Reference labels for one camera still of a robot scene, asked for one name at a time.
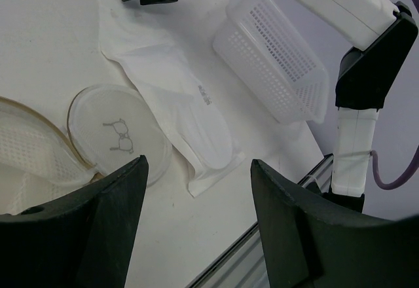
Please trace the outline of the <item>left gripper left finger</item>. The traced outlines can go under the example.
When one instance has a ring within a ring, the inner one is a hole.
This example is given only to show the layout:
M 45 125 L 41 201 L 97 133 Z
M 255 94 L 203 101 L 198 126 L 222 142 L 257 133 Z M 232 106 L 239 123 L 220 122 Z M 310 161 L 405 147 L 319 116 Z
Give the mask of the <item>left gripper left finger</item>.
M 112 174 L 20 214 L 1 216 L 2 287 L 124 287 L 149 165 Z

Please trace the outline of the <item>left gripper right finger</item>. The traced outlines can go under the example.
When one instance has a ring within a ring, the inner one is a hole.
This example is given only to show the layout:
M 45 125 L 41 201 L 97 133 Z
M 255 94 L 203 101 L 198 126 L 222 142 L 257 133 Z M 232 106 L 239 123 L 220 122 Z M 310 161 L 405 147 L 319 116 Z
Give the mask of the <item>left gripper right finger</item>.
M 271 287 L 417 287 L 418 218 L 371 217 L 324 199 L 262 160 L 251 188 Z

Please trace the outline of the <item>round mesh laundry bag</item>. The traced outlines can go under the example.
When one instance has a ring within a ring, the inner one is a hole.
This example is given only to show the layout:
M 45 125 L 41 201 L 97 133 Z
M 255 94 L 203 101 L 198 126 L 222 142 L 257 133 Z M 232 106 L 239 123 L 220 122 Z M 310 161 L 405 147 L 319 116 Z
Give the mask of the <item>round mesh laundry bag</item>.
M 112 84 L 79 92 L 59 129 L 37 111 L 1 99 L 1 212 L 17 215 L 101 179 L 139 156 L 147 184 L 168 169 L 172 144 L 139 92 Z

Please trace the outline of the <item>white bra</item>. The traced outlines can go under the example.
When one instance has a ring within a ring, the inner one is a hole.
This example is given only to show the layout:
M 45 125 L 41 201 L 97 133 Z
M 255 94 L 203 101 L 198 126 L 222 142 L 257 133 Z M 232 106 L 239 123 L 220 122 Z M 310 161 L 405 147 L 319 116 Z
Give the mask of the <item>white bra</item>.
M 102 54 L 117 62 L 170 143 L 188 162 L 187 188 L 201 195 L 245 159 L 181 47 L 153 15 L 98 0 Z

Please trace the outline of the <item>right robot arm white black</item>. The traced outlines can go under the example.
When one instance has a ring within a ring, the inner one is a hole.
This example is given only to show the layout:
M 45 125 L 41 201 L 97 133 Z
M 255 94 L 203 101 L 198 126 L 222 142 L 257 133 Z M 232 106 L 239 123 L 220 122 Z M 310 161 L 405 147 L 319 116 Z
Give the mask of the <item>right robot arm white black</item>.
M 418 26 L 390 0 L 297 0 L 352 45 L 335 88 L 338 138 L 324 197 L 361 211 L 378 114 L 409 54 Z M 319 58 L 273 0 L 230 0 L 213 48 L 279 122 L 322 122 L 329 79 Z

